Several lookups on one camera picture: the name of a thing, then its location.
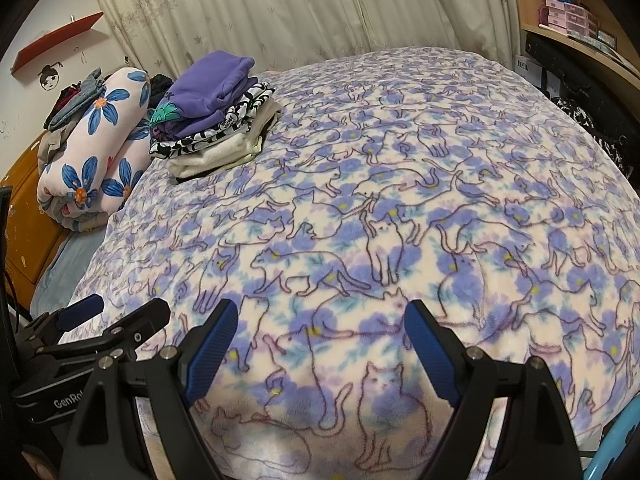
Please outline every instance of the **pink drawer box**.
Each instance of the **pink drawer box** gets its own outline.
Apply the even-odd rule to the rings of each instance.
[[[559,32],[560,34],[566,36],[566,29],[565,28],[558,27],[557,25],[552,25],[551,23],[549,23],[548,27],[551,30],[554,30],[554,31]]]
[[[591,30],[590,28],[587,28],[587,27],[582,27],[577,23],[573,23],[569,21],[566,22],[566,29],[574,30],[575,32],[580,32],[580,34],[583,34],[585,36],[591,36],[592,38],[596,38],[598,35],[598,33],[595,30]]]
[[[593,22],[593,24],[597,27],[599,25],[598,19],[591,14],[587,9],[577,6],[574,4],[566,4],[564,2],[559,2],[558,0],[545,0],[546,6],[550,9],[564,10],[564,12],[574,14],[575,16],[579,16],[580,18],[584,18]]]
[[[549,15],[549,25],[557,25],[558,27],[566,28],[566,18],[558,18],[557,16]]]
[[[590,25],[591,22],[583,16],[578,16],[577,14],[572,14],[570,12],[566,12],[564,16],[568,22],[575,23],[576,25],[580,25],[581,27],[596,28],[595,23],[593,25]]]
[[[555,18],[564,18],[566,12],[564,10],[556,9],[555,7],[547,7],[549,9],[549,15]]]

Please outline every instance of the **beige curtain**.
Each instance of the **beige curtain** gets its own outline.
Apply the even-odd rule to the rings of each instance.
[[[131,61],[180,75],[216,49],[288,70],[395,46],[444,46],[512,68],[515,0],[98,0]]]
[[[508,68],[520,52],[516,0],[360,0],[374,49],[433,45],[477,52]]]
[[[369,51],[356,0],[98,0],[131,62],[172,77],[222,49],[254,72]]]

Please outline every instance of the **white wall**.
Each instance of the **white wall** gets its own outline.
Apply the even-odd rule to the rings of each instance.
[[[20,49],[71,22],[71,15],[79,20],[96,12],[100,12],[97,0],[40,0],[0,60],[0,177],[42,132],[42,123],[63,88],[78,83],[94,68],[108,72],[123,64],[124,53],[102,17],[91,30],[47,50],[10,74]],[[56,62],[63,65],[55,67],[60,79],[54,89],[46,91],[38,74],[46,64]]]

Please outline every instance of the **wooden cabinet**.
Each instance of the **wooden cabinet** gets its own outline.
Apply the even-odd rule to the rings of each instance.
[[[38,207],[36,188],[40,137],[0,180],[0,186],[13,187],[6,228],[6,270],[14,284],[18,302],[26,309],[30,307],[40,276],[71,232]]]

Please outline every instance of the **white folded towel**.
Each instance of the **white folded towel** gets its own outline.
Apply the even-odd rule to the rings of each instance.
[[[239,131],[219,144],[167,160],[167,168],[176,178],[189,178],[212,170],[229,170],[254,160],[262,151],[260,134],[273,116],[280,111],[280,104],[273,99],[265,102],[244,131]]]

